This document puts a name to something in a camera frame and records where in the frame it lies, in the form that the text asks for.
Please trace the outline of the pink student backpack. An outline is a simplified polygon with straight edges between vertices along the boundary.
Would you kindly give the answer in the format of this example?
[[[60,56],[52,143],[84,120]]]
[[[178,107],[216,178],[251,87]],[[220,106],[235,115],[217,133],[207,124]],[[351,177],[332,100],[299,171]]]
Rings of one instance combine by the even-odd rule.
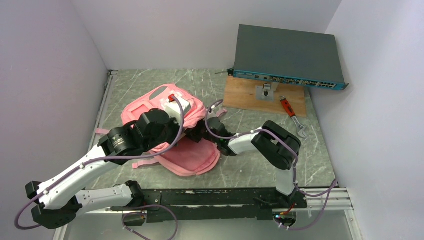
[[[164,110],[164,103],[173,101],[183,110],[177,97],[191,104],[180,121]],[[159,163],[180,177],[201,175],[215,167],[221,153],[211,142],[196,143],[184,132],[204,120],[206,113],[201,100],[175,84],[163,84],[127,105],[121,113],[123,125],[100,138],[98,146],[106,156],[153,155],[133,163],[133,169]]]

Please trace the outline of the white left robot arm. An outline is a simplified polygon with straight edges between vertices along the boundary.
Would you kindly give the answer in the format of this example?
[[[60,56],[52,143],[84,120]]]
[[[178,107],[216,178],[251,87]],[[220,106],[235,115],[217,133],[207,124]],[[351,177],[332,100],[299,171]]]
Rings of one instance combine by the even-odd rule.
[[[138,120],[110,130],[84,157],[56,177],[28,183],[25,190],[33,205],[31,215],[35,226],[57,229],[80,215],[108,207],[139,209],[145,203],[145,196],[136,181],[100,190],[85,187],[130,160],[152,158],[152,149],[160,144],[173,147],[183,125],[182,109],[175,116],[167,110],[151,109]]]

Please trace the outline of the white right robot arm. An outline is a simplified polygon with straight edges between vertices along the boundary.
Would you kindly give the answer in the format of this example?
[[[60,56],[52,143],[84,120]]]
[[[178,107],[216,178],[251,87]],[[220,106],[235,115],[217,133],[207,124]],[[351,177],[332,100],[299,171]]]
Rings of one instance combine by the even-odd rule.
[[[198,143],[206,140],[224,156],[258,151],[276,171],[276,203],[287,208],[295,201],[295,160],[299,156],[301,141],[275,122],[268,120],[262,127],[246,133],[231,133],[217,118],[201,120],[194,128],[185,130],[186,136]]]

